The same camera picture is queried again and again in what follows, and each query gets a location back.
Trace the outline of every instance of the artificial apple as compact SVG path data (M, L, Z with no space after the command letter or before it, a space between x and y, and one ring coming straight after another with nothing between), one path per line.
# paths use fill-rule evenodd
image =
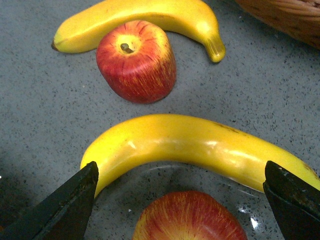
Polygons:
M141 214L132 240L248 240L238 220L209 194L177 191Z
M96 50L98 68L109 86L133 103L166 97L176 82L176 60L167 34L144 20L110 31Z

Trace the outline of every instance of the wicker basket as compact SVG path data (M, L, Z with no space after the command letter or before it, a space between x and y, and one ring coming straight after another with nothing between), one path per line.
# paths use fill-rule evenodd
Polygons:
M255 18L320 50L320 0L235 0Z

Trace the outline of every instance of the banana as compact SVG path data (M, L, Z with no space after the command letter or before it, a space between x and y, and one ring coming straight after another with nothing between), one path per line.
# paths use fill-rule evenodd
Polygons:
M133 20L148 21L203 44L213 62L226 54L215 13L201 0L105 0L65 20L51 46L64 53L87 52L112 29Z
M320 190L317 174L288 151L229 126L178 114L144 115L111 127L86 149L80 168L97 163L97 196L127 171L161 160L196 165L260 192L271 160Z

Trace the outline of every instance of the robotic claw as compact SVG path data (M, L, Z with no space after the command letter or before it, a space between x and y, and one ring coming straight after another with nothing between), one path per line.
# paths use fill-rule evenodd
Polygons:
M82 240L95 199L99 171L93 161L24 217L0 240ZM263 184L285 240L320 239L320 191L272 161Z

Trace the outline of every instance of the glass bowl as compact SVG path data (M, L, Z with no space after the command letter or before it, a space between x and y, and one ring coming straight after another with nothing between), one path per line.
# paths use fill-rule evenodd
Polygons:
M174 191L210 194L240 222L249 240L283 240L264 193L206 169L171 161L152 162L127 172L96 198L85 240L129 240L152 201Z

